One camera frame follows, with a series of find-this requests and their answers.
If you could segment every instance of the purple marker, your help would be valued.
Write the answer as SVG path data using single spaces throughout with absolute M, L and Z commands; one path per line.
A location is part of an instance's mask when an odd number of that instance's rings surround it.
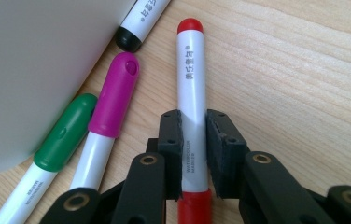
M 112 146 L 120 135 L 138 74 L 138 61 L 129 52 L 118 54 L 109 66 L 70 189 L 99 189 Z

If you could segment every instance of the white marker body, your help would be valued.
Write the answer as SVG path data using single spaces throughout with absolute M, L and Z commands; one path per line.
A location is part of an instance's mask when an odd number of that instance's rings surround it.
M 120 26 L 144 42 L 169 2 L 170 0 L 138 0 Z
M 57 173 L 33 163 L 0 210 L 0 223 L 24 223 Z
M 88 133 L 70 189 L 99 189 L 114 141 L 114 138 Z
M 204 34 L 186 30 L 177 36 L 178 109 L 181 111 L 184 146 L 182 190 L 208 190 L 205 150 Z

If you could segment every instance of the wooden surface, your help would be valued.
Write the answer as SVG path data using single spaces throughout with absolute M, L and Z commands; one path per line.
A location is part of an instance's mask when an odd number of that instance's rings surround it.
M 204 26 L 207 107 L 230 116 L 252 150 L 275 155 L 308 189 L 351 185 L 351 1 L 173 1 L 136 53 L 141 76 L 100 191 L 128 173 L 160 115 L 176 108 L 176 27 Z M 96 95 L 113 57 L 111 42 L 80 92 Z M 37 223 L 67 191 L 81 147 L 28 219 Z M 0 207 L 28 160 L 0 173 Z M 236 200 L 213 198 L 213 223 L 242 223 Z M 167 223 L 176 203 L 167 202 Z

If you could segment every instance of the black marker cap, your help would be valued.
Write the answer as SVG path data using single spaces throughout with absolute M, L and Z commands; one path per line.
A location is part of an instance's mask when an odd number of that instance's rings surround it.
M 121 26 L 115 33 L 115 40 L 120 49 L 131 53 L 136 52 L 142 44 L 141 40 L 138 39 L 137 36 Z

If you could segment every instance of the red tip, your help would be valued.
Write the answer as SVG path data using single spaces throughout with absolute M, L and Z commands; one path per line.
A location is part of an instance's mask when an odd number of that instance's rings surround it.
M 179 224 L 211 223 L 211 190 L 205 192 L 182 192 L 178 200 Z
M 181 23 L 179 23 L 177 33 L 179 34 L 186 30 L 196 30 L 196 31 L 203 32 L 203 26 L 198 20 L 193 18 L 187 18 L 183 20 Z

